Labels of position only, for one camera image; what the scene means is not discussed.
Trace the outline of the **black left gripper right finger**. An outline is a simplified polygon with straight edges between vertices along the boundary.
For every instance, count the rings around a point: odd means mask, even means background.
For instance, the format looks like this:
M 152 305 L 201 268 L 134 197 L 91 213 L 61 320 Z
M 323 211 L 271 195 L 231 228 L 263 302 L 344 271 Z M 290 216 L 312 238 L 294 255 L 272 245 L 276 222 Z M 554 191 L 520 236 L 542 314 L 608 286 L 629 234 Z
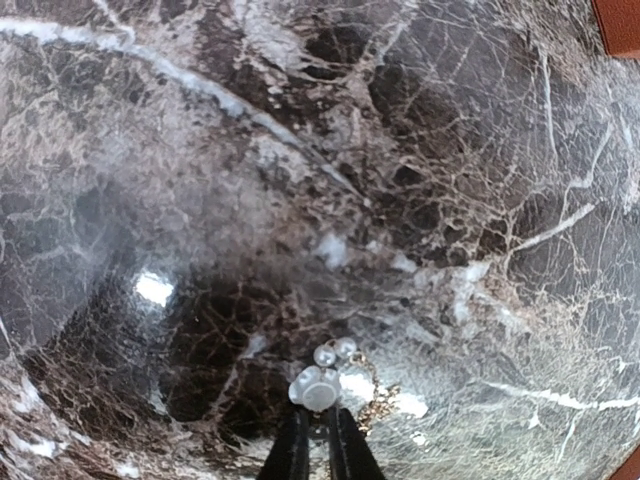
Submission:
M 384 480 L 364 434 L 346 408 L 328 411 L 329 462 L 331 478 L 336 480 Z

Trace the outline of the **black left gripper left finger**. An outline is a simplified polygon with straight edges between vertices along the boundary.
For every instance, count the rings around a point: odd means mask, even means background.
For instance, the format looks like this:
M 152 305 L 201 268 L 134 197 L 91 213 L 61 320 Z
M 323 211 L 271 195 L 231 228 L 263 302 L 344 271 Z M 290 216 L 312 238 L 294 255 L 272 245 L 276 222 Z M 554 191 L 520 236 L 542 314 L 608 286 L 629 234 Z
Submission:
M 309 414 L 296 407 L 279 430 L 257 480 L 307 480 L 309 478 Z

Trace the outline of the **pearl cluster earring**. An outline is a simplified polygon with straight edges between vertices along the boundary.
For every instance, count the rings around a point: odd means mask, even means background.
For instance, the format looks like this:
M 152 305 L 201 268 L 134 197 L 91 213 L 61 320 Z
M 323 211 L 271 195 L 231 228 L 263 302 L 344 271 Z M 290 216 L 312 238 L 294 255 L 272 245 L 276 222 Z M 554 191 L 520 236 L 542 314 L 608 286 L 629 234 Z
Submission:
M 289 384 L 289 401 L 316 415 L 337 406 L 344 390 L 339 371 L 342 367 L 357 367 L 368 375 L 371 398 L 356 415 L 359 430 L 368 436 L 375 421 L 396 410 L 400 388 L 398 385 L 382 386 L 377 368 L 351 337 L 333 338 L 315 348 L 313 363 Z

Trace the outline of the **red wooden jewelry box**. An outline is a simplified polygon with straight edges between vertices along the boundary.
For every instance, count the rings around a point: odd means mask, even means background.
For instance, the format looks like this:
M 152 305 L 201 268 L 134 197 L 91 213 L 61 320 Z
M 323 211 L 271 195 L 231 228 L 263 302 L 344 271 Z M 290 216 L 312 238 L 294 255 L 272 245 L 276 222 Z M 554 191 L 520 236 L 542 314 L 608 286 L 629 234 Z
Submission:
M 592 5 L 606 53 L 639 59 L 640 1 L 593 0 Z

